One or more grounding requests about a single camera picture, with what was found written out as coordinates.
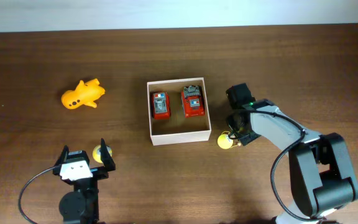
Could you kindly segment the red toy car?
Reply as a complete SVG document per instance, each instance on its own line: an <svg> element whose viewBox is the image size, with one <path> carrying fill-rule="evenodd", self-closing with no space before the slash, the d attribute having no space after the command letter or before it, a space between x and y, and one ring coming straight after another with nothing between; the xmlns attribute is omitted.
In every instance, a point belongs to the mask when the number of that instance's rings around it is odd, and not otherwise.
<svg viewBox="0 0 358 224"><path fill-rule="evenodd" d="M152 110L154 119L170 118L170 101L167 92L152 94Z"/></svg>

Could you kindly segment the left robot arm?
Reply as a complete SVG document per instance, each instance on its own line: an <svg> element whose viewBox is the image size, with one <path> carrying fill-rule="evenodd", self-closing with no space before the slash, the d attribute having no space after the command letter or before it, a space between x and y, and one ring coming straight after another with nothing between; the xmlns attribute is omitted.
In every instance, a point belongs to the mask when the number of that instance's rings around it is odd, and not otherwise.
<svg viewBox="0 0 358 224"><path fill-rule="evenodd" d="M73 187L59 203L63 223L99 222L98 182L108 179L109 172L114 171L116 165L112 159L112 150L104 139L101 139L95 154L102 166L91 168L86 151L71 152L68 146L64 146L52 169L53 175L59 176L63 182Z"/></svg>

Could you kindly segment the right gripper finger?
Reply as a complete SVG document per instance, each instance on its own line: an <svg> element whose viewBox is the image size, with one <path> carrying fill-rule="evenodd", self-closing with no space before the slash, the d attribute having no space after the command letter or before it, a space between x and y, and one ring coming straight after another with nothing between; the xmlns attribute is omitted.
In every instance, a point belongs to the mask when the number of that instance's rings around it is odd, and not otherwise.
<svg viewBox="0 0 358 224"><path fill-rule="evenodd" d="M226 123L233 134L244 134L244 114L235 112L226 118Z"/></svg>
<svg viewBox="0 0 358 224"><path fill-rule="evenodd" d="M260 137L259 134L255 133L254 131L246 131L244 133L238 133L237 137L243 146L246 146L250 142L256 140Z"/></svg>

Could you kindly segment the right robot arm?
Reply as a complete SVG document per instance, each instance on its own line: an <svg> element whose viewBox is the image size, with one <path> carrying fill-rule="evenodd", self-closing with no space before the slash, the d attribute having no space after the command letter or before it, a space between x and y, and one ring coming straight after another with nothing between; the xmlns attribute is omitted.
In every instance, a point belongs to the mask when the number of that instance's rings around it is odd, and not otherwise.
<svg viewBox="0 0 358 224"><path fill-rule="evenodd" d="M256 100L245 83L226 90L233 110L229 131L221 139L246 146L263 136L279 148L270 170L270 184L283 213L272 223L327 223L327 216L358 200L358 180L344 138L304 127L268 99ZM287 207L276 185L275 171L288 156L293 202Z"/></svg>

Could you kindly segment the red grey toy truck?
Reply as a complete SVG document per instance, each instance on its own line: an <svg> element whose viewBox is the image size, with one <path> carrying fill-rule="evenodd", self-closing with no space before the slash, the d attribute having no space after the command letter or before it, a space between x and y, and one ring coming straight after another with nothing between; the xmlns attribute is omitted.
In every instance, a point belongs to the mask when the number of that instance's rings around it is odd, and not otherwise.
<svg viewBox="0 0 358 224"><path fill-rule="evenodd" d="M201 94L200 86L184 86L181 91L181 102L186 118L205 115L203 96Z"/></svg>

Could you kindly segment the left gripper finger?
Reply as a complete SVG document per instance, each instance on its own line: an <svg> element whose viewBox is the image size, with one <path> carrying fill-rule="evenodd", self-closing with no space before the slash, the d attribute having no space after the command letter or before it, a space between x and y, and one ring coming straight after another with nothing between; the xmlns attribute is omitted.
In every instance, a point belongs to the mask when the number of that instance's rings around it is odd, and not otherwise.
<svg viewBox="0 0 358 224"><path fill-rule="evenodd" d="M68 153L69 153L69 148L67 145L64 145L62 153L60 154L59 158L55 163L56 167L62 165L66 161Z"/></svg>
<svg viewBox="0 0 358 224"><path fill-rule="evenodd" d="M108 172L116 170L116 165L108 151L107 145L103 138L101 138L100 153L101 153L101 161L104 164L104 167L106 168L106 170Z"/></svg>

